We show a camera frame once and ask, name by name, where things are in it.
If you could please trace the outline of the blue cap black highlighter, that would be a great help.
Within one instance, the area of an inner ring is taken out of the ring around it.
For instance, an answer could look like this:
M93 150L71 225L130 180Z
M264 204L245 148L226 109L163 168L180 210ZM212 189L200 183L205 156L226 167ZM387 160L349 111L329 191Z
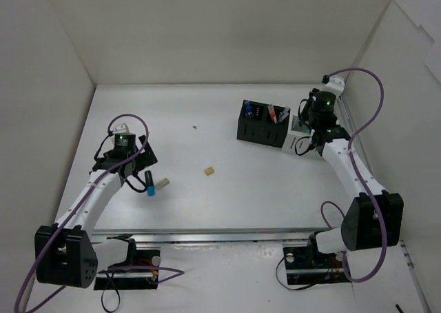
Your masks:
M147 187L147 195L154 196L156 194L156 191L155 191L152 172L150 170L147 170L145 172L145 183Z

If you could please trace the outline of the blue gel pen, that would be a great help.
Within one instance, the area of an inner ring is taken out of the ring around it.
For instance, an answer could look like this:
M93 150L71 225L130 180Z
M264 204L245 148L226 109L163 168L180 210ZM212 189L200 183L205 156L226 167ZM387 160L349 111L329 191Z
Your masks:
M245 116L250 119L253 117L252 106L249 101L244 101Z

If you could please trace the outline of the pink gel pen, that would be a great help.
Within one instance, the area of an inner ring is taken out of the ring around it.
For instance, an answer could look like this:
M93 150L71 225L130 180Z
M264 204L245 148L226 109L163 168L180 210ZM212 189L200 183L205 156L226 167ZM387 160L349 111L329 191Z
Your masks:
M269 117L271 119L271 122L276 124L278 122L278 119L277 119L276 110L275 110L275 107L273 104L268 105L268 112L269 112Z

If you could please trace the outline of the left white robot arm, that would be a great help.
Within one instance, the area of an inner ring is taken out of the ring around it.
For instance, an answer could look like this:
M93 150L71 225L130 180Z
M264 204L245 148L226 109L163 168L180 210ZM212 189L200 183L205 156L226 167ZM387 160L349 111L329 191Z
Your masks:
M110 200L129 176L154 165L147 137L113 134L114 146L97 152L90 177L79 197L53 225L42 225L34 236L36 278L40 283L89 287L95 276L113 265L127 272L138 262L136 244L129 235L116 235L93 244L92 233Z

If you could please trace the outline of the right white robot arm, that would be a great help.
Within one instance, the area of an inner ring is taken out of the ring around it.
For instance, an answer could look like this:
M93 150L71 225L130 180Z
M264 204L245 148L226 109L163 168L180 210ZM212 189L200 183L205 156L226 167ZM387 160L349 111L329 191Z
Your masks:
M331 253L387 248L398 244L404 201L388 192L369 172L352 146L348 132L337 123L336 96L314 88L298 116L310 131L310 150L332 167L352 200L340 226L315 236L305 258L320 266Z

